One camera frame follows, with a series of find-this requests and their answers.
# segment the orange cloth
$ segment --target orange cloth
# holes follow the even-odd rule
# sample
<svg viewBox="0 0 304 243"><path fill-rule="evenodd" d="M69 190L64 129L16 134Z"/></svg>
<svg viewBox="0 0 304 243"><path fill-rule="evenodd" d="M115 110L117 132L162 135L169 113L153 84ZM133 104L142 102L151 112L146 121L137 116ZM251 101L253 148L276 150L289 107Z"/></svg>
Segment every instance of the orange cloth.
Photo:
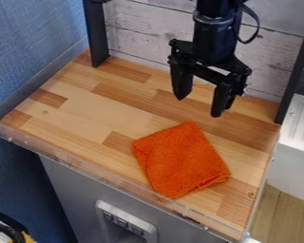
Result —
<svg viewBox="0 0 304 243"><path fill-rule="evenodd" d="M133 143L153 189L168 197L226 181L230 171L195 122L187 122Z"/></svg>

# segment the wooden floor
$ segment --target wooden floor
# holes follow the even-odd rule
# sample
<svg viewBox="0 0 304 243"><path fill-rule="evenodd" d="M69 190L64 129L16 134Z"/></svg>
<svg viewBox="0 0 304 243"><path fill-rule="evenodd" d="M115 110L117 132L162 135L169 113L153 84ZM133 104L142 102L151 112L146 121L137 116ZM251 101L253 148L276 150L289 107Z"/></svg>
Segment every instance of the wooden floor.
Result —
<svg viewBox="0 0 304 243"><path fill-rule="evenodd" d="M41 141L28 141L28 146L37 151L107 177L93 165L98 166L151 189L132 154L132 142L179 123L197 122L228 165L232 178L176 202L199 212L189 214L198 222L239 239L246 230L276 143L279 127L272 120L277 104L241 98L221 118L213 119L209 114L212 97L213 87L195 84L192 94L179 102L172 94L168 72L112 57L93 68L85 52L1 123ZM1 132L24 142L19 133L8 129ZM130 185L122 182L127 190L151 197ZM187 213L175 203L163 204L172 211Z"/></svg>
<svg viewBox="0 0 304 243"><path fill-rule="evenodd" d="M304 201L265 186L251 235L261 243L304 243Z"/></svg>

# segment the wooden board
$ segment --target wooden board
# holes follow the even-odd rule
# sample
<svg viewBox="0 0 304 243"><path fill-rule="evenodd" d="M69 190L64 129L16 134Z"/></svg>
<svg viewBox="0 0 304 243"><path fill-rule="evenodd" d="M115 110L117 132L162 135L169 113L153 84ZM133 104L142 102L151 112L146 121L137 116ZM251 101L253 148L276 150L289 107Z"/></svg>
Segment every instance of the wooden board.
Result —
<svg viewBox="0 0 304 243"><path fill-rule="evenodd" d="M85 52L1 123L52 145L28 144L41 153L73 163L78 170L120 183L97 169L103 168L151 189L131 152L132 141L182 122L195 121L228 165L232 178L176 201L199 212L189 216L213 231L240 239L276 143L279 127L272 120L277 104L239 98L221 118L212 119L209 115L212 95L212 87L196 83L193 93L178 102L171 92L167 72L113 57L93 68ZM1 133L23 142L16 132L1 128ZM122 186L138 193L130 183L122 182ZM151 198L145 190L140 194ZM152 199L183 213L176 203L162 202L157 196Z"/></svg>
<svg viewBox="0 0 304 243"><path fill-rule="evenodd" d="M304 243L304 201L266 185L251 236L261 243Z"/></svg>
<svg viewBox="0 0 304 243"><path fill-rule="evenodd" d="M196 0L130 0L192 13ZM272 31L304 35L304 0L250 0L246 5L255 11L261 26ZM255 20L244 14L243 23L254 26Z"/></svg>
<svg viewBox="0 0 304 243"><path fill-rule="evenodd" d="M105 5L110 48L117 56L168 69L169 41L192 40L194 22L190 12L160 7L165 2L113 0ZM254 31L254 27L242 26L240 35L246 39ZM262 28L253 43L237 45L237 56L254 71L247 93L279 102L301 43L299 36Z"/></svg>

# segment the blue wall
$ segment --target blue wall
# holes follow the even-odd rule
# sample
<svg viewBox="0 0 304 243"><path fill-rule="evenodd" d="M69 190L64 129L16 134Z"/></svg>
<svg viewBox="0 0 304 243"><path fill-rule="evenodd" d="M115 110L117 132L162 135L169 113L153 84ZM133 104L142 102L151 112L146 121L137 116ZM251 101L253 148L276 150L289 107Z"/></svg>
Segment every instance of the blue wall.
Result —
<svg viewBox="0 0 304 243"><path fill-rule="evenodd" d="M86 36L81 0L0 0L0 102ZM37 156L0 139L0 211L38 242L73 242Z"/></svg>

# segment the transparent plastic border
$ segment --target transparent plastic border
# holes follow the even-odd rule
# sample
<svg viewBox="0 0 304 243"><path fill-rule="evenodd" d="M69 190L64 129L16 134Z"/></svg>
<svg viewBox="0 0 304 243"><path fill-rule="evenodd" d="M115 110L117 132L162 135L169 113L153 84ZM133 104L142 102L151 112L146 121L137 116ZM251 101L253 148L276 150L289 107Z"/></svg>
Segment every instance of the transparent plastic border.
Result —
<svg viewBox="0 0 304 243"><path fill-rule="evenodd" d="M86 161L70 154L58 147L38 140L26 133L20 132L12 127L0 123L0 138L13 142L40 156L49 158L65 167L96 179L103 184L111 186L131 196L153 204L167 213L178 216L210 234L214 234L226 241L244 242L249 238L247 232L239 231L231 226L223 224L211 216L204 215L193 208L183 205L173 199L162 196L152 190L141 186L126 178L122 178L110 171L105 170L97 164Z"/></svg>

